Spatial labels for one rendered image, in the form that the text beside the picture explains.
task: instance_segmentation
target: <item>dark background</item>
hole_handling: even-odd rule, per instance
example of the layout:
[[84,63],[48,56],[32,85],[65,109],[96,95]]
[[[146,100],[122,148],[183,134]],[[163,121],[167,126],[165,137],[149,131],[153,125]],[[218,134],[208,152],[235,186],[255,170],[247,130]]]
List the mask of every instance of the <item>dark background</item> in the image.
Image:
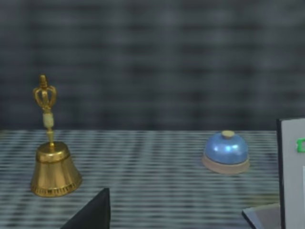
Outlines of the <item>dark background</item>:
[[269,130],[305,115],[297,0],[1,0],[0,128]]

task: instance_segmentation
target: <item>display board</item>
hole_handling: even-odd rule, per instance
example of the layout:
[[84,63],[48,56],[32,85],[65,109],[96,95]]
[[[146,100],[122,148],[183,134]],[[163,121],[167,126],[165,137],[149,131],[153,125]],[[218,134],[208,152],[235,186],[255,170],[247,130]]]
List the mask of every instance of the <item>display board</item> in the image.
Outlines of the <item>display board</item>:
[[282,229],[305,229],[305,117],[278,119]]

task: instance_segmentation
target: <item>gray stand base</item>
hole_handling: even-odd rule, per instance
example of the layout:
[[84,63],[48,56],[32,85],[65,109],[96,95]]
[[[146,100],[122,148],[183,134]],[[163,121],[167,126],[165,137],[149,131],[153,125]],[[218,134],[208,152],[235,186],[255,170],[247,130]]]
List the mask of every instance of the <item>gray stand base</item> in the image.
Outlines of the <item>gray stand base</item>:
[[246,208],[242,214],[253,229],[281,229],[279,204]]

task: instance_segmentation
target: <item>black triangular object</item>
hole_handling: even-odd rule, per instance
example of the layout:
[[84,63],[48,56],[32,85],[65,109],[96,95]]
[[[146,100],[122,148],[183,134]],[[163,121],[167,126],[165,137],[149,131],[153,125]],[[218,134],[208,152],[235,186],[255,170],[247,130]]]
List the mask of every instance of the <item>black triangular object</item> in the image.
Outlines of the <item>black triangular object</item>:
[[103,189],[61,229],[110,229],[110,193]]

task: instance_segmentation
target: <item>desk bell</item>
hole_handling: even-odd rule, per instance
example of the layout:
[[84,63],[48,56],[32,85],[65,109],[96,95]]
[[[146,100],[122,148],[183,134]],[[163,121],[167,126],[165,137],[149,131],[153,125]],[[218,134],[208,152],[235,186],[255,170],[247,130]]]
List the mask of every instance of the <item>desk bell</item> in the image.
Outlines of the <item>desk bell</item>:
[[49,142],[39,146],[36,151],[31,191],[41,197],[63,196],[76,190],[82,178],[73,164],[67,145],[53,141],[54,119],[51,108],[56,101],[56,89],[48,85],[45,75],[41,75],[40,86],[33,90],[33,94],[43,110],[43,124],[47,128]]

